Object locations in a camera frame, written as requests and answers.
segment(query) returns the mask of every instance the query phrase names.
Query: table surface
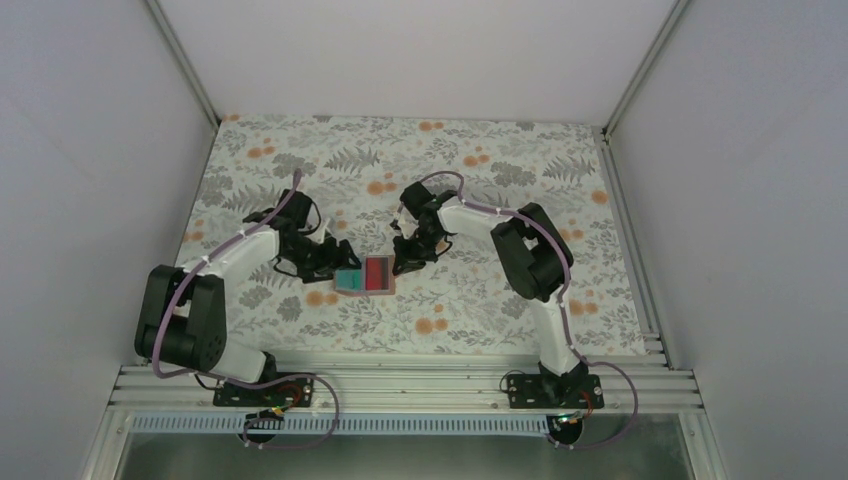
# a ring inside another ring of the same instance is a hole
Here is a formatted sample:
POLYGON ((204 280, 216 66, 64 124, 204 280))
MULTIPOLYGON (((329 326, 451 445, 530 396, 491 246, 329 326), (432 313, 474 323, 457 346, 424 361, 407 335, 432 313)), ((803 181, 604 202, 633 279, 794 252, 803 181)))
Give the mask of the table surface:
MULTIPOLYGON (((531 122, 230 115, 221 124, 178 262, 206 254, 273 206, 291 173, 355 252, 392 253, 405 186, 437 170, 466 177, 491 205, 542 205, 572 249, 570 321, 585 354, 645 354, 590 127, 531 122)), ((455 188, 435 178, 431 190, 455 188)), ((442 259, 397 279, 393 296, 344 297, 256 270, 228 304, 229 333, 263 350, 536 354, 529 304, 511 291, 494 248, 455 237, 442 259)))

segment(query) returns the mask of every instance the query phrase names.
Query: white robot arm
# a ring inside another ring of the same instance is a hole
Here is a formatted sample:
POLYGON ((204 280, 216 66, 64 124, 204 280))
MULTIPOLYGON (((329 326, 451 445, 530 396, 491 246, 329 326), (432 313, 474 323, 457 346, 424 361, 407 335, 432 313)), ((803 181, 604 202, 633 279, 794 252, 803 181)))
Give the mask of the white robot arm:
MULTIPOLYGON (((288 260, 294 272, 280 273, 299 277, 304 283, 331 280, 339 268, 359 268, 361 263, 347 240, 337 242, 328 232, 328 220, 320 215, 310 220, 313 202, 302 192, 291 199, 270 219, 250 235, 235 242, 213 259, 204 257, 203 268, 191 278, 179 298, 177 308, 163 337, 162 361, 193 371, 223 378, 256 383, 276 378, 274 358, 228 338, 226 322, 227 289, 245 281, 268 261, 288 260)), ((244 219, 259 223, 274 209, 255 212, 244 219)), ((136 353, 152 358, 160 323, 178 285, 200 260, 181 267, 160 265, 147 279, 135 337, 136 353)))
POLYGON ((529 203, 518 210, 522 218, 533 222, 535 228, 531 228, 512 215, 501 214, 500 209, 464 202, 454 191, 434 195, 421 182, 403 191, 401 203, 417 226, 402 224, 401 218, 392 224, 400 232, 394 239, 396 275, 438 261, 436 245, 451 235, 492 242, 507 281, 530 302, 536 324, 541 375, 536 376, 538 383, 530 380, 534 403, 544 397, 547 405, 567 404, 586 385, 598 384, 597 376, 589 375, 588 366, 567 342, 562 306, 568 302, 568 282, 563 261, 571 267, 574 258, 541 206, 529 203), (564 259, 536 228, 556 242, 564 259))
MULTIPOLYGON (((511 230, 511 225, 509 224, 510 220, 512 220, 511 217, 506 215, 488 214, 474 210, 471 207, 464 205, 455 196, 441 203, 441 206, 437 210, 437 215, 439 224, 441 225, 442 230, 444 230, 444 234, 447 236, 468 235, 490 243, 493 242, 493 237, 497 238, 501 243, 510 241, 510 239, 504 238, 504 236, 508 235, 507 232, 511 230)), ((402 252, 405 250, 404 244, 409 245, 408 242, 410 242, 410 239, 415 236, 416 232, 408 233, 409 238, 404 237, 403 240, 399 240, 396 243, 400 245, 399 250, 401 253, 396 257, 400 258, 400 260, 395 264, 395 273, 401 273, 398 270, 403 270, 404 267, 406 267, 406 271, 410 270, 408 262, 409 256, 404 255, 402 252)), ((540 245, 543 245, 544 248, 544 240, 540 242, 540 245)), ((521 242, 521 245, 515 244, 514 247, 515 248, 508 254, 510 257, 513 257, 513 259, 516 255, 521 254, 522 249, 525 251, 529 250, 523 241, 521 242)), ((566 343, 558 300, 561 291, 564 289, 565 292, 562 298, 564 302, 568 302, 568 286, 565 285, 562 278, 560 278, 559 285, 553 291, 545 292, 543 294, 541 288, 536 290, 528 286, 526 280, 520 278, 520 273, 514 271, 515 268, 522 268, 520 265, 516 266, 515 262, 512 261, 504 262, 503 258, 501 259, 501 263, 503 264, 506 278, 510 284, 513 285, 513 288, 516 288, 514 284, 521 284, 523 288, 519 287, 520 290, 517 289, 518 293, 530 301, 530 311, 533 314, 536 332, 539 337, 539 346, 541 347, 541 364, 556 375, 563 375, 570 372, 577 366, 578 363, 580 363, 580 360, 574 355, 574 353, 572 353, 566 343)), ((559 262, 556 262, 553 265, 553 268, 559 269, 561 273, 561 266, 559 262)))

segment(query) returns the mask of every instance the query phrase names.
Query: white wall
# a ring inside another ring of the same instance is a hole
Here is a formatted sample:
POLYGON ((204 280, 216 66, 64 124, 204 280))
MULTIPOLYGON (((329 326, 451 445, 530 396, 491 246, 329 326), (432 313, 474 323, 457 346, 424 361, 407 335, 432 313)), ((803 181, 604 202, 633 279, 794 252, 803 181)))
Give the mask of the white wall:
POLYGON ((0 15, 0 471, 79 475, 212 129, 140 1, 0 15))
POLYGON ((219 115, 602 125, 673 0, 161 3, 219 115))
POLYGON ((695 1, 613 133, 734 479, 844 478, 848 3, 695 1))

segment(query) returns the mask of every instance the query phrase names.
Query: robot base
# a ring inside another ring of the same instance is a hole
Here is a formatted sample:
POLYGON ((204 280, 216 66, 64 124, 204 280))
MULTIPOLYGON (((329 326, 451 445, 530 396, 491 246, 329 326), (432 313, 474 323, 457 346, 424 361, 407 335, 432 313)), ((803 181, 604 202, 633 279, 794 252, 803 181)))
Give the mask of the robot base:
POLYGON ((585 395, 588 395, 591 407, 595 410, 604 407, 604 395, 601 380, 597 375, 587 375, 586 379, 567 397, 559 399, 546 388, 542 375, 525 373, 509 374, 506 377, 509 392, 509 408, 516 409, 552 409, 552 408, 582 408, 587 409, 585 395))

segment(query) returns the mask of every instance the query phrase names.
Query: gray floor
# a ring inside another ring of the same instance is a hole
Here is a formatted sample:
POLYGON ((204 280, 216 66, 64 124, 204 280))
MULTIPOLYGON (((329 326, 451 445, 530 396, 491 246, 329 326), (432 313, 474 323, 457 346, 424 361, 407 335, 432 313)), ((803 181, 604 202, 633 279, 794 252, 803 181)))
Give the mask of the gray floor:
MULTIPOLYGON (((590 418, 581 442, 608 437, 623 420, 590 418)), ((534 438, 433 436, 339 436, 318 449, 273 452, 244 448, 235 435, 137 434, 122 478, 692 478, 677 417, 643 415, 637 421, 621 442, 588 452, 555 451, 534 438)))

